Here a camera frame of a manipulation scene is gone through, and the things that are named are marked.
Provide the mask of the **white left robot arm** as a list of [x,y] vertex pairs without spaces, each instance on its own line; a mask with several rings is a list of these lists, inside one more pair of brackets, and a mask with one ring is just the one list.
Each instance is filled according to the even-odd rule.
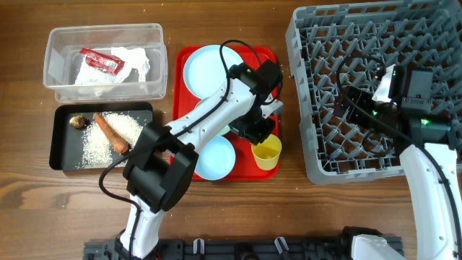
[[153,252],[162,219],[187,192],[200,151],[224,127],[251,144],[268,138],[276,126],[272,116],[282,110],[271,96],[281,82],[281,69],[270,59],[257,69],[233,65],[224,84],[200,106],[165,126],[153,121],[143,128],[123,170],[131,211],[116,239],[122,259]]

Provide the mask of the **gray dishwasher rack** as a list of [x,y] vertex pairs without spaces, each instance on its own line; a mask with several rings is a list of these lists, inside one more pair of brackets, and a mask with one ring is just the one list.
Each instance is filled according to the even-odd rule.
[[376,60],[433,71],[432,112],[461,130],[461,5],[457,1],[382,1],[304,6],[286,31],[300,105],[308,179],[315,184],[372,181],[403,170],[385,136],[334,113],[339,90],[374,92]]

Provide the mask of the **brown food scrap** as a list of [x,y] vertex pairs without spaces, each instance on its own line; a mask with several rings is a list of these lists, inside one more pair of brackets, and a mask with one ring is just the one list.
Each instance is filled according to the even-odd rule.
[[87,126],[88,119],[82,115],[73,116],[69,120],[69,125],[75,129],[84,129]]

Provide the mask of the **red snack wrapper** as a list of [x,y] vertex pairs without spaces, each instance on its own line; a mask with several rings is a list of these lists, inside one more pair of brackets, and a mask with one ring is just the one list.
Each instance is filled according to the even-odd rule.
[[117,75],[125,65],[123,60],[115,56],[99,53],[89,48],[82,48],[79,53],[84,56],[84,61],[88,66],[109,75]]

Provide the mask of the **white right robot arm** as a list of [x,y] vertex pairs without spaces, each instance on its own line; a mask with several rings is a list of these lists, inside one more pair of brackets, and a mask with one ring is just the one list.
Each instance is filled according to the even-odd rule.
[[404,170],[417,232],[418,259],[461,258],[461,190],[456,130],[432,113],[429,69],[380,66],[370,94],[339,85],[336,110],[366,129],[385,134]]

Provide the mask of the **black mounting rail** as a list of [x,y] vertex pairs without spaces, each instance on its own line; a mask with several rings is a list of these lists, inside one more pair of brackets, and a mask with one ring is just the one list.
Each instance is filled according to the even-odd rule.
[[278,249],[276,240],[160,240],[148,259],[348,259],[338,238],[287,239]]

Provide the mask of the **light blue bowl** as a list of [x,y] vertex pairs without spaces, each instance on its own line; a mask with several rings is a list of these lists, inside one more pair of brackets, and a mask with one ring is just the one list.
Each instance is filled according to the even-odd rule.
[[217,181],[226,177],[234,168],[235,149],[223,136],[211,139],[199,153],[195,173],[208,181]]

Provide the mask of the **clear plastic waste bin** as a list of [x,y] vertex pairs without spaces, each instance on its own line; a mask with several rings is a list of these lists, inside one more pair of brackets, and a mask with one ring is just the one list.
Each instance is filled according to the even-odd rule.
[[60,103],[158,100],[167,89],[167,51],[157,23],[51,30],[43,85]]

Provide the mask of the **white rice pile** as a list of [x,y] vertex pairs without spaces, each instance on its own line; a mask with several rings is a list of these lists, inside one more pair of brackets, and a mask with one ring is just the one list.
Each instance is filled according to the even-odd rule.
[[[134,118],[127,113],[116,112],[102,112],[100,115],[120,137],[127,141],[131,151],[142,130],[142,125],[137,121],[139,117]],[[81,159],[77,160],[78,169],[106,168],[114,160],[123,156],[113,149],[103,130],[93,120],[84,128],[81,140],[83,154]]]

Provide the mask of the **orange carrot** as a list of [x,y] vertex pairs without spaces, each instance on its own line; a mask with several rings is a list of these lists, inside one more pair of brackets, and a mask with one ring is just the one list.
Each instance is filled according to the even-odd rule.
[[99,113],[94,113],[93,119],[100,127],[115,152],[122,155],[129,151],[128,142],[121,137]]

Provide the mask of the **red serving tray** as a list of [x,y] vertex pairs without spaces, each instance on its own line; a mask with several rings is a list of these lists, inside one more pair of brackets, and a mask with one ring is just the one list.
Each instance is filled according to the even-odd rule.
[[[187,59],[198,49],[200,49],[198,45],[187,46],[181,49],[176,57],[172,120],[176,120],[192,111],[199,102],[199,99],[187,89],[183,78],[183,69],[186,66]],[[255,46],[253,49],[256,53],[252,53],[251,50],[243,45],[234,45],[231,49],[237,52],[243,61],[254,69],[259,67],[259,61],[264,62],[269,59],[274,63],[277,62],[276,56],[267,47]],[[277,173],[279,165],[276,165],[271,170],[262,170],[257,166],[250,142],[245,141],[232,132],[225,134],[224,138],[230,141],[236,154],[234,168],[224,177],[226,181],[265,181]]]

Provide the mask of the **yellow plastic cup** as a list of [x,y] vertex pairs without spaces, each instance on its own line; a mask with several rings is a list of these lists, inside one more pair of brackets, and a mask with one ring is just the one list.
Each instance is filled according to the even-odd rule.
[[267,139],[257,145],[251,145],[251,151],[257,166],[262,170],[272,170],[279,162],[282,142],[279,137],[270,134]]

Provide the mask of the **white tissue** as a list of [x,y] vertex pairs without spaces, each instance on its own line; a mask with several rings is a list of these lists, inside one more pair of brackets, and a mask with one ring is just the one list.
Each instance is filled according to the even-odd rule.
[[130,74],[137,72],[138,81],[145,82],[150,70],[149,59],[143,48],[127,49],[124,47],[113,47],[110,49],[110,56],[115,56],[125,62],[122,70],[115,76],[93,69],[83,61],[80,66],[75,85],[111,85],[125,82]]

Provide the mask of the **mint green bowl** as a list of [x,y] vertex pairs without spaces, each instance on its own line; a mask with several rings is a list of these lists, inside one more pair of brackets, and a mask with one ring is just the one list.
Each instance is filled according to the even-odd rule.
[[[196,104],[195,108],[198,108],[198,107],[199,107],[203,102],[205,102],[205,101],[206,101],[206,98],[200,100],[200,101]],[[229,127],[228,125],[226,125],[226,126],[218,133],[218,135],[219,135],[219,136],[224,136],[224,135],[227,134],[229,131],[230,131],[230,127]]]

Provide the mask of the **black waste tray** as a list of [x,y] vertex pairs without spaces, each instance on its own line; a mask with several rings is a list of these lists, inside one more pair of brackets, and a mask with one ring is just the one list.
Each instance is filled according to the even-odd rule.
[[75,129],[69,122],[74,116],[84,116],[91,121],[94,113],[104,112],[130,116],[141,125],[149,123],[153,117],[153,108],[148,102],[88,103],[58,107],[54,116],[49,157],[52,169],[70,171],[84,167],[84,131]]

